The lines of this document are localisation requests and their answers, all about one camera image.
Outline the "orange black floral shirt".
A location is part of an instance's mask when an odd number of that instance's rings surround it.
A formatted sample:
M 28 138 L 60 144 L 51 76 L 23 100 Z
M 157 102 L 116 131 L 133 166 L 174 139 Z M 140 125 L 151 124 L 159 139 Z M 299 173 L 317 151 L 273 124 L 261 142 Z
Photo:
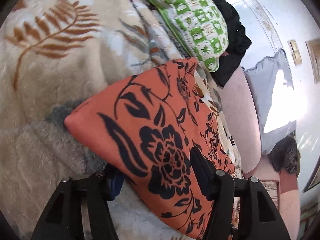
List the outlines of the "orange black floral shirt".
M 65 119 L 77 141 L 123 172 L 165 224 L 201 239 L 213 202 L 191 159 L 199 152 L 229 174 L 217 118 L 201 99 L 195 58 L 171 60 L 108 86 Z

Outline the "striped brown floral cushion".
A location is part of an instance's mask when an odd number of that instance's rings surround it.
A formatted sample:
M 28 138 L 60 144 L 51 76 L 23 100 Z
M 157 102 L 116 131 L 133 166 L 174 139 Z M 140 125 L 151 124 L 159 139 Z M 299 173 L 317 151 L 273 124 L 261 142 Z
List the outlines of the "striped brown floral cushion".
M 276 208 L 279 210 L 279 181 L 278 180 L 262 180 L 262 185 L 271 197 Z M 240 197 L 234 197 L 233 215 L 232 215 L 232 226 L 237 229 L 239 226 L 240 219 Z

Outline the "pink quilted bolster cushion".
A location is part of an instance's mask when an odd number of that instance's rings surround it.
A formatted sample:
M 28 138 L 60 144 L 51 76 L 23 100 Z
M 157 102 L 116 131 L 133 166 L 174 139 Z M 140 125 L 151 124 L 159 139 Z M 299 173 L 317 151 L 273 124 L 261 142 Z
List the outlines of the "pink quilted bolster cushion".
M 237 145 L 244 174 L 250 174 L 261 159 L 261 142 L 252 94 L 241 67 L 219 88 L 222 111 Z

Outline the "grey quilted pillow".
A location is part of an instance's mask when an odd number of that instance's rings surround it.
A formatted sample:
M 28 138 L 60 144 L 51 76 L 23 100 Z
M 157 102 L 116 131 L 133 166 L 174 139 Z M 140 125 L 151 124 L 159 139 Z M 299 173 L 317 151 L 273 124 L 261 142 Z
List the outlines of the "grey quilted pillow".
M 261 151 L 268 155 L 276 143 L 296 129 L 295 91 L 286 53 L 279 49 L 273 57 L 242 70 L 258 118 Z

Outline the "leaf pattern fleece blanket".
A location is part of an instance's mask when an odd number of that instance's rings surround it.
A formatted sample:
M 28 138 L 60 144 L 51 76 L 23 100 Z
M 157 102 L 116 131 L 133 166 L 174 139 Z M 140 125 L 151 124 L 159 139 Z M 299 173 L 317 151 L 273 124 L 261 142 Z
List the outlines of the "leaf pattern fleece blanket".
M 31 239 L 63 179 L 88 178 L 110 164 L 69 133 L 72 111 L 120 80 L 189 58 L 197 60 L 197 91 L 235 166 L 230 175 L 239 178 L 240 154 L 214 80 L 149 1 L 17 2 L 1 26 L 1 212 L 18 238 Z M 194 239 L 157 217 L 124 176 L 108 202 L 119 239 Z

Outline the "black garment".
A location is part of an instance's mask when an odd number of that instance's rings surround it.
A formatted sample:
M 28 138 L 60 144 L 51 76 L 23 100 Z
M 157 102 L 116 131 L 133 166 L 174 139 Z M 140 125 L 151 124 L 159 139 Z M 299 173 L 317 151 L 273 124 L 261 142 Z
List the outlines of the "black garment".
M 246 36 L 246 29 L 240 22 L 240 16 L 236 9 L 226 0 L 212 1 L 221 12 L 227 24 L 229 45 L 225 50 L 226 55 L 219 58 L 220 66 L 218 70 L 211 73 L 216 84 L 223 88 L 235 70 L 240 66 L 242 58 L 252 44 L 252 41 Z

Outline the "green white patterned pillow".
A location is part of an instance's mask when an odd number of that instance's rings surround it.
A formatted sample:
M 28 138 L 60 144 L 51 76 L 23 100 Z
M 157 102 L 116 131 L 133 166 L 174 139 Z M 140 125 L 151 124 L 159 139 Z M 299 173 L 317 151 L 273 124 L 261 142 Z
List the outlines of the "green white patterned pillow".
M 147 0 L 185 51 L 208 72 L 218 70 L 220 56 L 226 51 L 227 24 L 212 0 Z

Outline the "beige wall switch plate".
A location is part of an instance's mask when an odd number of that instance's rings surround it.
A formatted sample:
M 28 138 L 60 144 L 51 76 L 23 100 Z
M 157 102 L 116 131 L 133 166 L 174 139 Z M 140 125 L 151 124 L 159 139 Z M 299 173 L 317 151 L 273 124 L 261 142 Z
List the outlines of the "beige wall switch plate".
M 302 58 L 297 46 L 297 43 L 295 40 L 289 40 L 288 41 L 289 47 L 291 49 L 291 54 L 292 54 L 292 58 L 294 61 L 295 66 L 301 65 L 302 64 Z

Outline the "framed wall picture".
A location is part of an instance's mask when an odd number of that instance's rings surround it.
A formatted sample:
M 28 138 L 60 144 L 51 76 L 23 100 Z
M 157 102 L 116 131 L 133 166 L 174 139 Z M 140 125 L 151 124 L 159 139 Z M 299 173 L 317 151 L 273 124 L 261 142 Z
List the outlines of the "framed wall picture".
M 320 39 L 317 38 L 315 40 L 311 40 L 306 42 L 306 46 L 308 48 L 313 79 L 315 83 L 319 83 L 320 80 Z

